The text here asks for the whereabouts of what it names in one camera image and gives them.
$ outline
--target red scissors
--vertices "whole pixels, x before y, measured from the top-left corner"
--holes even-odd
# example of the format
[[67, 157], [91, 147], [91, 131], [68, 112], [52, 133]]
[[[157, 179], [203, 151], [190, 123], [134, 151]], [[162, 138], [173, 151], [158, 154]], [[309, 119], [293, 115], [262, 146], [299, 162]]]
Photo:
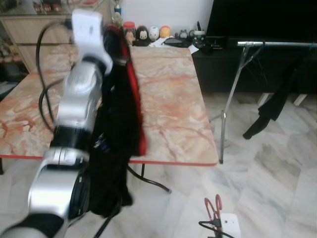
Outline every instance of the red scissors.
[[[210, 207], [213, 211], [213, 218], [211, 217], [208, 205], [210, 205]], [[220, 198], [219, 194], [216, 195], [216, 209], [217, 210], [214, 209], [212, 203], [206, 197], [205, 197], [205, 206], [206, 206], [210, 221], [213, 221], [214, 219], [220, 219], [220, 211], [222, 210], [222, 203], [221, 203], [221, 198]]]

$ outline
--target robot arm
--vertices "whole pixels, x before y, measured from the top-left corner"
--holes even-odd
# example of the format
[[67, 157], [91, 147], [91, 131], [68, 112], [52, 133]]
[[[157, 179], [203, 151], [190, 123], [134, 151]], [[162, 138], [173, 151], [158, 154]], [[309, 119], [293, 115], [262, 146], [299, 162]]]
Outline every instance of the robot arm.
[[79, 62], [64, 79], [53, 140], [29, 191], [29, 215], [0, 238], [62, 238], [69, 222], [88, 211], [89, 140], [112, 60], [104, 49], [100, 14], [76, 10], [72, 24]]

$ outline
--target table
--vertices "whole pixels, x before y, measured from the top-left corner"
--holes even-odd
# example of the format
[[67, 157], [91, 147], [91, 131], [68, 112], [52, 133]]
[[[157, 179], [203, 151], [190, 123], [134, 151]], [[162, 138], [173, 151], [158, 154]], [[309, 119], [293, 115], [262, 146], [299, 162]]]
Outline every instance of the table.
[[[218, 154], [189, 50], [131, 47], [131, 57], [148, 150], [130, 162], [215, 166]], [[57, 46], [42, 63], [46, 83], [67, 75], [76, 59], [73, 46]], [[48, 149], [52, 134], [38, 110], [41, 90], [34, 70], [0, 103], [1, 158], [41, 159]], [[49, 91], [55, 114], [61, 94], [62, 85]]]

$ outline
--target power strip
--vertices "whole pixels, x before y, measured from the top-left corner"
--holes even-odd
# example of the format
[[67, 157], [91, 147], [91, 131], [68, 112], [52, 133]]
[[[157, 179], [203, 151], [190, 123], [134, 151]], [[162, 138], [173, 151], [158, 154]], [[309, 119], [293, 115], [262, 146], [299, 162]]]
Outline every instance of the power strip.
[[241, 238], [241, 231], [238, 222], [238, 217], [233, 213], [221, 213], [221, 228], [222, 231], [228, 235], [233, 236], [234, 238]]

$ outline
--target marble floor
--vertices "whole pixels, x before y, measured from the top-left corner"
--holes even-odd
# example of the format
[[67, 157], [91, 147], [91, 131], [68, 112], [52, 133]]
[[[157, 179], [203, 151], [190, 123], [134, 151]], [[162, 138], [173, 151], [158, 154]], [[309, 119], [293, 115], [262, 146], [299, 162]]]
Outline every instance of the marble floor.
[[[218, 144], [226, 94], [204, 95]], [[222, 199], [222, 212], [238, 216], [242, 238], [317, 237], [317, 102], [291, 99], [277, 121], [245, 140], [258, 118], [259, 95], [235, 95], [227, 119], [224, 164], [214, 168], [146, 166], [145, 175], [173, 190], [163, 190], [129, 175], [134, 204], [116, 216], [102, 238], [207, 238], [204, 198]], [[0, 231], [27, 212], [27, 192], [38, 161], [5, 160], [0, 176]], [[137, 171], [140, 165], [133, 165]], [[102, 220], [87, 214], [67, 238], [91, 238]]]

